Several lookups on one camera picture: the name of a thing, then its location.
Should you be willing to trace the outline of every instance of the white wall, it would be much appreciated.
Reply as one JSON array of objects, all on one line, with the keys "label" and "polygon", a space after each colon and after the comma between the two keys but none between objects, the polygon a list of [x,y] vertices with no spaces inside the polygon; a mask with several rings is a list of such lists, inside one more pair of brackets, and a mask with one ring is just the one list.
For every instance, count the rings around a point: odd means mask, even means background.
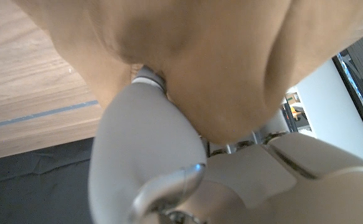
[{"label": "white wall", "polygon": [[317,138],[363,158],[363,122],[333,61],[296,88]]}]

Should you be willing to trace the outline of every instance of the wood grain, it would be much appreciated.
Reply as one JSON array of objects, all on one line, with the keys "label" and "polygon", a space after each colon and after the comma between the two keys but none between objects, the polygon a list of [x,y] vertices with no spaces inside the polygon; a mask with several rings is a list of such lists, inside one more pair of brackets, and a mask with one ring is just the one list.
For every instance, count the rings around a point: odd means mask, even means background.
[{"label": "wood grain", "polygon": [[100,116],[95,105],[0,127],[0,157],[94,137]]},{"label": "wood grain", "polygon": [[[0,0],[0,122],[92,101],[81,76],[10,0]],[[98,105],[0,127],[0,157],[94,135]]]}]

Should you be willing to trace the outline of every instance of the wooden table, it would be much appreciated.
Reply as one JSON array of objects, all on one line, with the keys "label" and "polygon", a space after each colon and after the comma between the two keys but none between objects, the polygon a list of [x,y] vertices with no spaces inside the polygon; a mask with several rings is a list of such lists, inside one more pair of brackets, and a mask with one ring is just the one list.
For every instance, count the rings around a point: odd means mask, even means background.
[{"label": "wooden table", "polygon": [[44,32],[0,0],[0,157],[93,137],[101,113]]}]

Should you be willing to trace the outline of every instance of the blue stripe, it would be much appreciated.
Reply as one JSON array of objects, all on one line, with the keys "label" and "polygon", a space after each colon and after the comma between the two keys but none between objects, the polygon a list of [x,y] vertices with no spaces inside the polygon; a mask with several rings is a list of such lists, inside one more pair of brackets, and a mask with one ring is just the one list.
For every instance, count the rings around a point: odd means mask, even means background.
[{"label": "blue stripe", "polygon": [[72,105],[72,106],[66,106],[63,108],[58,108],[58,109],[49,110],[49,111],[45,111],[45,112],[41,112],[41,113],[31,114],[31,115],[23,116],[20,118],[9,119],[7,121],[0,121],[0,127],[4,126],[4,125],[8,125],[8,124],[14,124],[14,123],[21,122],[21,121],[28,121],[30,119],[41,118],[43,116],[52,115],[52,114],[56,114],[56,113],[62,113],[64,111],[80,109],[80,108],[93,106],[93,105],[97,105],[97,104],[98,104],[98,101],[93,100],[93,101],[79,103],[79,104]]}]

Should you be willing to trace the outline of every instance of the skin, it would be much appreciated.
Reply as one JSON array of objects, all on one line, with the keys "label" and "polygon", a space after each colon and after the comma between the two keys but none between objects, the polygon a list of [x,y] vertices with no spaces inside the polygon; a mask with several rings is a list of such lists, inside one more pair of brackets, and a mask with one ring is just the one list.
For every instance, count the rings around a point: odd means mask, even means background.
[{"label": "skin", "polygon": [[286,89],[350,44],[343,38],[363,20],[363,1],[355,0],[15,2],[102,107],[145,64],[217,144],[263,125]]}]

